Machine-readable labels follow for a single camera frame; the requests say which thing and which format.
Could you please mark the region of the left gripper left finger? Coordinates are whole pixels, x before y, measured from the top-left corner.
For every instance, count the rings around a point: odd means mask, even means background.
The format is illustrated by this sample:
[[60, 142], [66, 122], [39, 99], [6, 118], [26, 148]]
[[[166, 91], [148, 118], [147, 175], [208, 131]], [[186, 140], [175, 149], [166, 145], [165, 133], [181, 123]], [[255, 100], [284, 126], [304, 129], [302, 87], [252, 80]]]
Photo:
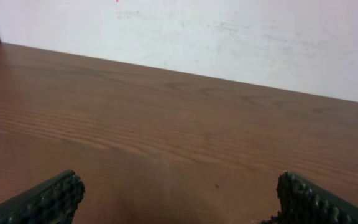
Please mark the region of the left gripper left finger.
[[72, 224], [84, 193], [81, 178], [66, 170], [0, 203], [0, 224]]

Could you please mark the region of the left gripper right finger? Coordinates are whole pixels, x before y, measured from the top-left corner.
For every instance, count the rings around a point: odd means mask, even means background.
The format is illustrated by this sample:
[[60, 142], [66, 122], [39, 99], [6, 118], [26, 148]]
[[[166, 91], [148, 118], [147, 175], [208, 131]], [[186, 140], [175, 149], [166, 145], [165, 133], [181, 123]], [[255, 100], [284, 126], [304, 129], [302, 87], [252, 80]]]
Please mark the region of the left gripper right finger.
[[260, 224], [358, 224], [358, 207], [286, 171], [276, 188], [280, 210]]

